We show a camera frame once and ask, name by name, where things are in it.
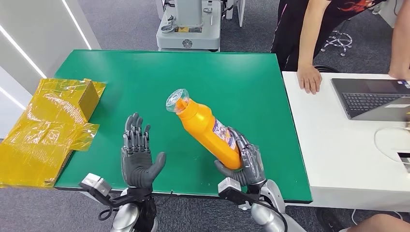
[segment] yellow plastic bag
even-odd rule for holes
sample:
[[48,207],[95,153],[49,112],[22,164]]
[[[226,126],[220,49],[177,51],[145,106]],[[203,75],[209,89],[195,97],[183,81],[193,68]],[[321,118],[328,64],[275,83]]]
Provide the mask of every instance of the yellow plastic bag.
[[0,187],[52,187],[72,150],[87,150],[99,125],[88,123],[105,83],[42,79],[0,144]]

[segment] black pants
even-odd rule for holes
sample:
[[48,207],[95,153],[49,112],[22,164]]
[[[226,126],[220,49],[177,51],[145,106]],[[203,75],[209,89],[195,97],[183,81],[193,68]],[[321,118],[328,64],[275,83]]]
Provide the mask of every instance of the black pants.
[[[300,33],[307,5],[308,0],[280,0],[279,2],[278,26],[271,53],[276,53],[281,71],[297,71]],[[335,17],[324,13],[313,57],[318,55],[333,29],[348,18],[348,16]]]

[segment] laptop keyboard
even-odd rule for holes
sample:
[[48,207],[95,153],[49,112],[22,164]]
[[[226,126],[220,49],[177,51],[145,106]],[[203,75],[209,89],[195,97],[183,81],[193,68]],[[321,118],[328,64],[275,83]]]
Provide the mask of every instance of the laptop keyboard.
[[410,97],[410,94],[367,94],[342,93],[347,107],[352,111],[366,112],[401,97]]

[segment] laptop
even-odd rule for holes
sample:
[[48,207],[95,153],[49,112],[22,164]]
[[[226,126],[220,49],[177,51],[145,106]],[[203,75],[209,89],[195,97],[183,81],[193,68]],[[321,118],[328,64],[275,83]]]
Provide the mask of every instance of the laptop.
[[410,81],[332,78],[332,84],[349,119],[408,120]]

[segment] white wall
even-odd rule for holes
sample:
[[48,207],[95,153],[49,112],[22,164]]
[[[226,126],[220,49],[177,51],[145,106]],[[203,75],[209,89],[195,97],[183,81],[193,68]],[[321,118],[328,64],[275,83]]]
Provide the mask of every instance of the white wall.
[[[0,66],[0,109],[2,111],[0,117],[0,139],[3,139],[7,133],[12,129],[17,119],[23,113],[23,107],[26,107],[30,100],[31,94],[27,92],[16,80],[14,80],[1,66]],[[22,106],[13,102],[4,91],[13,97]]]
[[[0,0],[0,25],[47,77],[54,76],[73,49],[88,49],[64,3],[89,46],[100,49],[77,0]],[[34,93],[41,74],[2,33],[0,66],[28,92]]]
[[[396,15],[394,13],[396,0],[388,0],[382,3],[380,16],[392,27],[395,27]],[[403,0],[397,0],[396,13],[400,10]]]

